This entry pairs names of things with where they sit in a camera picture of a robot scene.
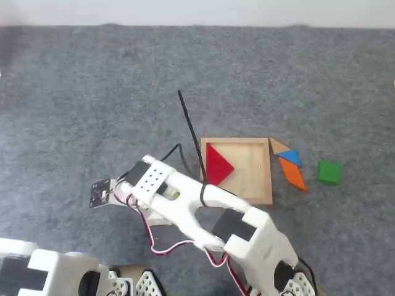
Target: black cable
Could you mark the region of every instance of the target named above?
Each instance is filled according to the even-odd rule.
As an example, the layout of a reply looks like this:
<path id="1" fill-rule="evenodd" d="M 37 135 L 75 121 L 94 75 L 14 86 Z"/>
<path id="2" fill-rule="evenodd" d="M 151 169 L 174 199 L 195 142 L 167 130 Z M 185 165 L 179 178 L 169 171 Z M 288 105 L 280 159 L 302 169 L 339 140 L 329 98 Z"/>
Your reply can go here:
<path id="1" fill-rule="evenodd" d="M 167 159 L 167 157 L 171 156 L 173 154 L 173 152 L 175 151 L 175 149 L 177 149 L 177 148 L 180 151 L 181 161 L 182 161 L 182 163 L 184 165 L 185 170 L 187 171 L 187 173 L 189 174 L 190 177 L 193 177 L 192 171 L 189 168 L 189 166 L 188 166 L 188 164 L 187 164 L 187 162 L 185 160 L 185 156 L 184 156 L 184 152 L 183 152 L 183 146 L 180 143 L 176 144 L 165 156 L 163 156 L 160 159 L 160 161 L 164 162 Z"/>
<path id="2" fill-rule="evenodd" d="M 207 180 L 203 180 L 203 185 L 202 189 L 200 190 L 200 202 L 202 203 L 203 206 L 207 207 L 206 203 L 204 202 L 204 190 L 206 189 L 207 186 Z"/>
<path id="3" fill-rule="evenodd" d="M 306 268 L 309 270 L 309 273 L 310 273 L 310 275 L 311 275 L 311 280 L 312 280 L 312 282 L 313 282 L 313 289 L 314 289 L 314 292 L 315 292 L 316 296 L 318 296 L 317 283 L 315 282 L 315 276 L 314 276 L 313 269 L 312 269 L 312 268 L 307 264 L 307 262 L 304 261 L 301 257 L 298 256 L 297 258 L 298 258 L 299 261 L 300 261 L 304 266 L 306 266 Z"/>
<path id="4" fill-rule="evenodd" d="M 191 135 L 193 138 L 193 143 L 195 144 L 195 148 L 196 148 L 197 157 L 199 158 L 199 163 L 200 163 L 200 167 L 202 170 L 203 185 L 200 190 L 200 201 L 203 206 L 207 207 L 207 204 L 204 202 L 204 190 L 206 189 L 206 185 L 208 184 L 208 182 L 207 182 L 206 170 L 205 170 L 204 164 L 203 164 L 202 152 L 200 151 L 198 139 L 196 138 L 195 131 L 193 130 L 192 122 L 191 122 L 191 119 L 189 118 L 189 115 L 188 115 L 188 109 L 185 106 L 185 101 L 184 101 L 183 95 L 180 90 L 178 90 L 178 97 L 180 98 L 181 106 L 183 107 L 184 116 L 185 116 L 186 122 L 188 124 L 189 131 L 191 132 Z"/>
<path id="5" fill-rule="evenodd" d="M 189 131 L 191 132 L 191 135 L 192 135 L 192 138 L 193 138 L 193 142 L 195 144 L 197 157 L 199 158 L 200 167 L 202 169 L 203 179 L 206 180 L 207 179 L 207 177 L 206 177 L 206 170 L 204 169 L 203 158 L 202 158 L 202 154 L 201 154 L 201 151 L 200 151 L 200 148 L 199 148 L 198 139 L 196 139 L 196 134 L 195 134 L 195 132 L 193 130 L 191 119 L 189 118 L 189 115 L 188 115 L 188 109 L 185 106 L 183 95 L 182 95 L 180 90 L 178 90 L 178 97 L 180 98 L 181 106 L 183 107 L 183 110 L 184 110 L 184 116 L 185 116 L 186 122 L 188 123 Z"/>

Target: wooden triangle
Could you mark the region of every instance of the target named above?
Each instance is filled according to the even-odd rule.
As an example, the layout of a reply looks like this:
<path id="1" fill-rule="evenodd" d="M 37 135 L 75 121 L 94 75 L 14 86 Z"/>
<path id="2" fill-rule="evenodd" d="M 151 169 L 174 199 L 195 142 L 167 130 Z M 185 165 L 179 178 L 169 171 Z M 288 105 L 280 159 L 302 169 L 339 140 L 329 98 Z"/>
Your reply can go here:
<path id="1" fill-rule="evenodd" d="M 283 168 L 283 172 L 287 181 L 300 190 L 307 191 L 299 167 L 294 163 L 287 161 L 287 159 L 283 159 L 281 157 L 278 159 L 281 163 L 281 167 Z"/>
<path id="2" fill-rule="evenodd" d="M 286 147 L 284 144 L 278 142 L 276 139 L 274 138 L 269 138 L 269 139 L 270 139 L 270 145 L 272 146 L 272 150 L 275 155 L 291 150 L 289 147 Z"/>

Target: gray carpet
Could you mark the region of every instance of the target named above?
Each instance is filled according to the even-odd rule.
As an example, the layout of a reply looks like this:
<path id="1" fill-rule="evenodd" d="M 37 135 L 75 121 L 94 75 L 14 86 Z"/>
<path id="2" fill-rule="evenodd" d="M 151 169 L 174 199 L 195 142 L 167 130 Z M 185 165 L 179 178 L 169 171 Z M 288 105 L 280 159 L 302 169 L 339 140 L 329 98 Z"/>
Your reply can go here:
<path id="1" fill-rule="evenodd" d="M 328 295 L 393 295 L 395 31 L 291 28 L 0 28 L 0 237 L 150 263 L 171 295 L 238 295 L 186 246 L 155 257 L 138 216 L 88 207 L 91 183 L 198 137 L 273 136 L 297 149 L 309 192 L 272 158 L 263 207 Z M 339 186 L 320 159 L 344 164 Z M 169 160 L 182 171 L 177 155 Z M 211 227 L 220 210 L 198 213 Z M 158 248 L 182 235 L 156 228 Z"/>

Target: perforated bracket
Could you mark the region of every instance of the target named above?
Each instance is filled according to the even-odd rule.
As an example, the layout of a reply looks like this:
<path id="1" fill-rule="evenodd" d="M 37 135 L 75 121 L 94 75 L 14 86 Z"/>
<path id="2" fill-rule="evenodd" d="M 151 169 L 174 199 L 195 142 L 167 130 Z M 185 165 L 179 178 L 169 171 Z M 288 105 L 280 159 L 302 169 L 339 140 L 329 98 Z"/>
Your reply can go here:
<path id="1" fill-rule="evenodd" d="M 280 293 L 281 296 L 315 296 L 313 287 L 304 273 L 296 273 Z"/>
<path id="2" fill-rule="evenodd" d="M 145 271 L 136 285 L 136 296 L 162 296 L 154 275 Z"/>
<path id="3" fill-rule="evenodd" d="M 163 162 L 153 162 L 136 186 L 132 188 L 131 193 L 134 196 L 138 196 L 139 201 L 142 203 L 146 205 L 151 204 L 156 191 L 173 171 L 175 171 L 174 168 Z"/>

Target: white wall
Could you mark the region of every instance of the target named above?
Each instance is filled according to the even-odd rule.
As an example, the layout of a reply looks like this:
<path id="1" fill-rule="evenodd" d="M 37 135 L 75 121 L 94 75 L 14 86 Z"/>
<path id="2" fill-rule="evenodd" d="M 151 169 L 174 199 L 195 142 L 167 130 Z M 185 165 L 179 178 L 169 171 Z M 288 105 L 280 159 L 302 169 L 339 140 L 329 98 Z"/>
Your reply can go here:
<path id="1" fill-rule="evenodd" d="M 0 25 L 395 28 L 395 0 L 0 0 Z"/>

